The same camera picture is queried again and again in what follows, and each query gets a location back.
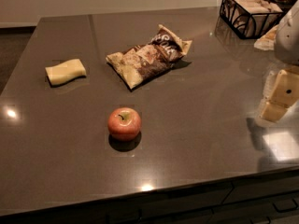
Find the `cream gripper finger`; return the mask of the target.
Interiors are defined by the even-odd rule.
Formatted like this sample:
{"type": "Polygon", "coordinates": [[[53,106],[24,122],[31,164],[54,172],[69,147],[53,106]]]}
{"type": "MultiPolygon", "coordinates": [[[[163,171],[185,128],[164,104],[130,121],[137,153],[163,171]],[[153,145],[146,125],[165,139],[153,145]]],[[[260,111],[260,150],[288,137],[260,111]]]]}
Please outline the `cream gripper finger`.
{"type": "Polygon", "coordinates": [[[260,118],[279,121],[299,100],[299,68],[291,66],[278,72],[271,71],[265,81],[260,118]]]}

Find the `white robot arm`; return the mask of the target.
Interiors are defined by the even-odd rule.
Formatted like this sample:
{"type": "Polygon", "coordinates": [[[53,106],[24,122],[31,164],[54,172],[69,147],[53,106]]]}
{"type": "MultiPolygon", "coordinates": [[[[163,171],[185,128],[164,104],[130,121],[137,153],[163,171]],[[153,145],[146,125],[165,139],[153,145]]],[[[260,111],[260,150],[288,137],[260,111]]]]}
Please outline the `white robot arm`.
{"type": "Polygon", "coordinates": [[[299,100],[299,1],[279,22],[274,52],[287,67],[270,72],[265,81],[259,118],[272,123],[299,100]]]}

